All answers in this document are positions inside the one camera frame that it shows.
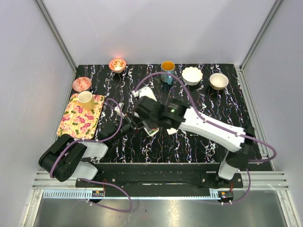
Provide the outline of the white red remote control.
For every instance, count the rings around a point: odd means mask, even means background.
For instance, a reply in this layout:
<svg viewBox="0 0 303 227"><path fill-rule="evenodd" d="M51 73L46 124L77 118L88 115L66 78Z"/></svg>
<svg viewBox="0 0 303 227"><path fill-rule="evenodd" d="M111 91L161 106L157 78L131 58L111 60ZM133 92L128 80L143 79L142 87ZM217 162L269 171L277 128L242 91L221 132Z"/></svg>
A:
<svg viewBox="0 0 303 227"><path fill-rule="evenodd" d="M159 131L159 128L156 126L156 124L148 120L143 121L143 125L144 130L146 131L148 136L153 136Z"/></svg>

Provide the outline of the white battery cover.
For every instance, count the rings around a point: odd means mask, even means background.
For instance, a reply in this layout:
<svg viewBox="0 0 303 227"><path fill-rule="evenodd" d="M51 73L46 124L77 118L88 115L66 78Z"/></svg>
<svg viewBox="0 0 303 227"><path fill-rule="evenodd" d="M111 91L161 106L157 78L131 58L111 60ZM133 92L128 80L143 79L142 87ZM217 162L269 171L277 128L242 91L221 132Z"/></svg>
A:
<svg viewBox="0 0 303 227"><path fill-rule="evenodd" d="M167 133L169 135L172 135L172 134L175 134L178 130L177 129L174 129L174 128L170 128L170 129L167 129Z"/></svg>

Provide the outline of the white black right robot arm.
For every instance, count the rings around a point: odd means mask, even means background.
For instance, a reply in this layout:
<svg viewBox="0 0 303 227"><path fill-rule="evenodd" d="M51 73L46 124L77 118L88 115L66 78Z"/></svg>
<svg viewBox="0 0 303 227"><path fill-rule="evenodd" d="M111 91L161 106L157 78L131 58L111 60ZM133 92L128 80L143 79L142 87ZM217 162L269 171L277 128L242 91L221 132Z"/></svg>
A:
<svg viewBox="0 0 303 227"><path fill-rule="evenodd" d="M215 176L220 187L228 186L234 174L248 165L252 141L246 135L252 135L253 127L244 129L227 125L176 99L164 105L148 96L141 96L134 112L152 128L166 129L168 134L174 134L178 130L188 131L225 147L228 153Z"/></svg>

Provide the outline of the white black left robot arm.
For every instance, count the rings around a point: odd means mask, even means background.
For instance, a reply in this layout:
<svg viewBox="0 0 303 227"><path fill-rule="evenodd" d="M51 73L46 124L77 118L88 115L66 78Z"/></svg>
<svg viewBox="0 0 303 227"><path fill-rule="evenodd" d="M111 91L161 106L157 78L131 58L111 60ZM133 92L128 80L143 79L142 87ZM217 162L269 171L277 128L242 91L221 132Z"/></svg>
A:
<svg viewBox="0 0 303 227"><path fill-rule="evenodd" d="M120 123L107 122L101 126L97 134L98 140L76 140L69 134L64 134L39 158L38 164L52 178L65 182L71 177L86 178L92 187L101 185L103 176L97 168L82 162L83 158L101 156L113 147L115 142L130 132L139 132L144 128L139 117L125 113Z"/></svg>

